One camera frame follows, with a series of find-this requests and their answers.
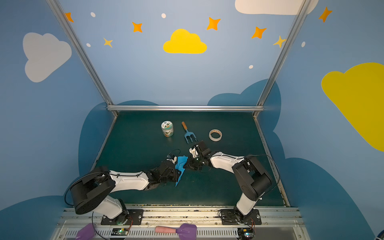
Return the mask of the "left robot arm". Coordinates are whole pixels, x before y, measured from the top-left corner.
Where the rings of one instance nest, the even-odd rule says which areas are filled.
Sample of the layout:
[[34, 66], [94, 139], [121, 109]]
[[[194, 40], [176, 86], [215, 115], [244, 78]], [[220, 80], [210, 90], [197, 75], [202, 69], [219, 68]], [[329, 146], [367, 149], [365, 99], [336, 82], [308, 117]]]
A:
[[104, 166], [96, 168], [69, 187], [75, 212], [78, 215], [97, 212], [109, 219], [117, 219], [128, 211], [123, 201], [112, 198], [110, 193], [149, 191], [167, 182], [177, 184], [185, 171], [185, 163], [185, 160], [174, 157], [164, 160], [157, 168], [138, 173], [116, 172]]

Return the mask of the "cyan paper sheet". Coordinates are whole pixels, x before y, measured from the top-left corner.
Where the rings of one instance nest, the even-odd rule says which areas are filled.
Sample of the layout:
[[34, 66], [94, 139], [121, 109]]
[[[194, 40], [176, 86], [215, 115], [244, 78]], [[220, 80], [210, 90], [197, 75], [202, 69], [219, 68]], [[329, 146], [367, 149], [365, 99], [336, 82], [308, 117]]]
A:
[[177, 186], [182, 178], [182, 175], [185, 171], [185, 164], [187, 163], [188, 161], [188, 157], [186, 156], [182, 156], [182, 157], [178, 157], [177, 158], [177, 164], [175, 166], [175, 169], [178, 171], [178, 178], [177, 178], [177, 181], [176, 181], [176, 184], [175, 186]]

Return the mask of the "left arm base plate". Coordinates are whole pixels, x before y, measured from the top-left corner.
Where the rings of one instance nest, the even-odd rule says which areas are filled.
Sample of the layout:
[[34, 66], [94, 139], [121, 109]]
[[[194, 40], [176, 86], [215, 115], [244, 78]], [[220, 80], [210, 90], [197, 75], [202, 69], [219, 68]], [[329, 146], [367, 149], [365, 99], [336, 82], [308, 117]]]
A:
[[142, 222], [144, 210], [142, 209], [129, 209], [123, 210], [117, 217], [110, 219], [103, 216], [101, 225], [116, 225], [116, 226], [131, 226], [140, 225]]

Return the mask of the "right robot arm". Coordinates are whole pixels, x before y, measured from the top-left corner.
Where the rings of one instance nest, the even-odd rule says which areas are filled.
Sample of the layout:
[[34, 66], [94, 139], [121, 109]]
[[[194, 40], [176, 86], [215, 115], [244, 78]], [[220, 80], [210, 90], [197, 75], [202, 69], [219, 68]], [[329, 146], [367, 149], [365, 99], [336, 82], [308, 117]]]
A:
[[234, 207], [239, 217], [249, 216], [257, 201], [272, 187], [273, 178], [255, 155], [232, 156], [213, 152], [203, 141], [189, 149], [186, 169], [200, 170], [202, 166], [225, 170], [235, 175], [242, 195]]

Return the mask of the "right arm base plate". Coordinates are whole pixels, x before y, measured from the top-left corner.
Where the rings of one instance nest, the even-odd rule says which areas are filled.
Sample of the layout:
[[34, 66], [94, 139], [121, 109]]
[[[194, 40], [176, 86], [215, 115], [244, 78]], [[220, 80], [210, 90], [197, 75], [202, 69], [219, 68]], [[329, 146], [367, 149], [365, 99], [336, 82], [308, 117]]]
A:
[[243, 215], [240, 211], [234, 209], [221, 209], [218, 216], [223, 225], [261, 225], [261, 215], [259, 210], [253, 209], [247, 215]]

